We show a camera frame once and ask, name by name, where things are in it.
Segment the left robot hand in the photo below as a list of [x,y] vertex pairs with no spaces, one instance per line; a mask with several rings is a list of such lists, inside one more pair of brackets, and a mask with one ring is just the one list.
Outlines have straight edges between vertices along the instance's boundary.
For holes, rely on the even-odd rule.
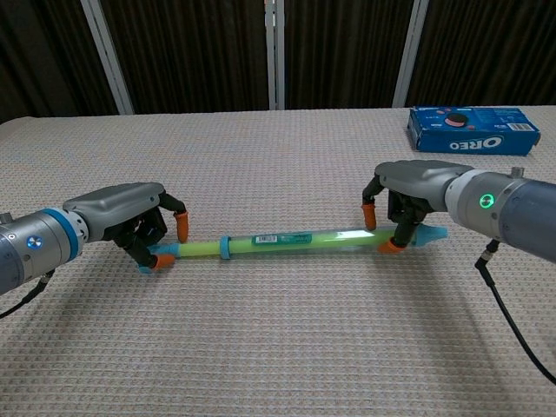
[[154,254],[150,247],[168,232],[161,210],[173,213],[180,243],[189,237],[189,212],[159,182],[132,182],[108,186],[66,201],[63,209],[87,225],[86,242],[113,241],[137,264],[150,271],[174,264],[176,256]]

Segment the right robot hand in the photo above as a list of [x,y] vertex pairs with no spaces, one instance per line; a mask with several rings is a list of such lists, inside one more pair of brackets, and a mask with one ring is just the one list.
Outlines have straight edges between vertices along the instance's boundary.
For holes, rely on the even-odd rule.
[[400,160],[377,165],[361,195],[365,225],[368,230],[376,229],[375,197],[384,189],[388,191],[387,218],[396,224],[394,235],[378,250],[383,254],[404,250],[428,214],[447,211],[448,186],[471,169],[468,165],[438,160]]

